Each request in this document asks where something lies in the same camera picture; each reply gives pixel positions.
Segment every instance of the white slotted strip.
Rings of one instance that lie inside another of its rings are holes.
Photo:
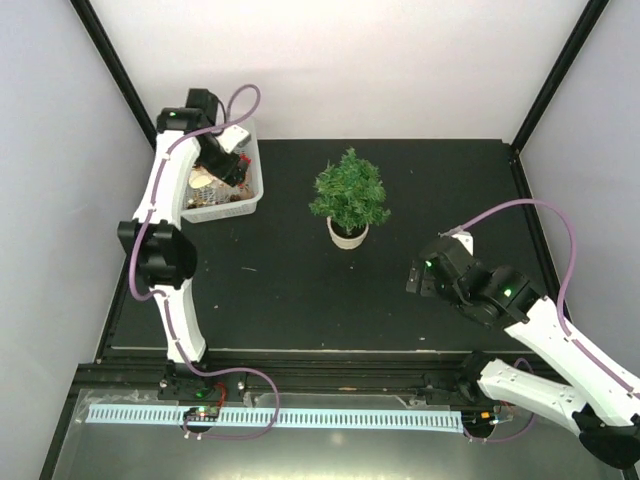
[[[128,425],[181,425],[191,407],[166,405],[102,405],[89,407],[87,423]],[[214,426],[264,427],[273,408],[224,407]],[[211,426],[212,421],[189,421],[189,425]],[[409,410],[349,410],[281,408],[279,428],[344,428],[371,430],[429,430],[462,433],[460,412]]]

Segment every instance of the black frame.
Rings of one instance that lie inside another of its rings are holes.
[[[84,24],[89,36],[93,40],[98,52],[109,69],[114,81],[118,85],[131,112],[138,121],[140,128],[152,147],[155,147],[155,128],[136,92],[127,72],[120,62],[117,52],[111,44],[100,19],[93,9],[90,0],[70,0],[78,17]],[[544,82],[536,100],[520,127],[515,139],[511,143],[512,156],[509,160],[514,183],[521,198],[531,198],[520,152],[535,130],[546,108],[550,104],[560,83],[569,71],[573,61],[584,45],[590,32],[596,25],[609,0],[589,0],[564,48],[560,52],[551,72]],[[531,238],[533,239],[539,264],[542,269],[545,284],[549,292],[557,292],[560,286],[551,253],[545,241],[540,219],[533,206],[525,207],[525,215]],[[126,269],[123,267],[118,287],[126,282]],[[110,338],[113,336],[121,305],[117,296],[114,297],[107,323],[98,346],[96,361],[93,364],[79,365],[74,377],[69,396],[64,404],[58,426],[56,428],[49,453],[41,473],[41,479],[51,478],[60,454],[68,423],[75,407],[78,393],[83,388],[140,388],[154,390],[165,374],[165,357],[162,352],[131,352],[118,351],[110,348]],[[533,363],[536,373],[553,380],[561,380],[556,372],[551,370],[537,356],[527,358]],[[251,365],[265,370],[278,379],[279,383],[288,384],[290,390],[299,387],[299,379],[305,378],[305,390],[315,392],[335,393],[344,383],[344,376],[358,379],[354,387],[365,392],[381,391],[389,386],[389,379],[393,378],[394,388],[400,396],[415,395],[416,391],[425,383],[446,382],[459,369],[463,355],[448,355],[443,360],[437,354],[410,357],[402,354],[371,354],[349,355],[349,363],[345,363],[341,355],[335,355],[327,360],[319,354],[274,354],[274,353],[215,353],[212,361],[216,366]],[[260,392],[264,386],[256,383],[252,388]],[[452,408],[469,409],[462,402],[451,400]],[[635,469],[623,472],[624,478],[637,480]]]

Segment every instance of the plastic basket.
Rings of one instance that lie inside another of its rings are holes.
[[[258,139],[255,124],[252,119],[246,120],[241,123],[240,126],[251,133],[251,140],[249,140],[244,147],[236,149],[236,153],[239,155],[244,154],[251,159],[248,169],[251,180],[248,182],[248,186],[253,191],[253,197],[247,200],[238,200],[236,202],[229,202],[221,205],[187,209],[190,198],[194,198],[195,196],[200,198],[209,198],[215,195],[215,188],[212,188],[211,186],[194,190],[187,185],[182,207],[182,218],[188,222],[208,222],[210,220],[219,220],[221,218],[237,217],[238,215],[248,215],[249,213],[256,211],[258,201],[264,194],[262,169],[260,167],[260,152],[258,151]]]

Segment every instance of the potted plant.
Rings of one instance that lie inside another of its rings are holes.
[[[316,178],[315,190],[311,212],[327,217],[331,239],[344,250],[358,247],[369,225],[382,225],[391,215],[382,206],[386,193],[378,168],[358,158],[353,148],[342,155],[340,164],[327,165]]]

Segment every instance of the artificial plant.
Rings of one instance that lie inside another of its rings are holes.
[[[349,148],[338,165],[329,163],[315,182],[317,198],[309,204],[314,215],[331,217],[347,235],[369,225],[382,225],[391,211],[382,206],[386,198],[378,168],[358,158]]]

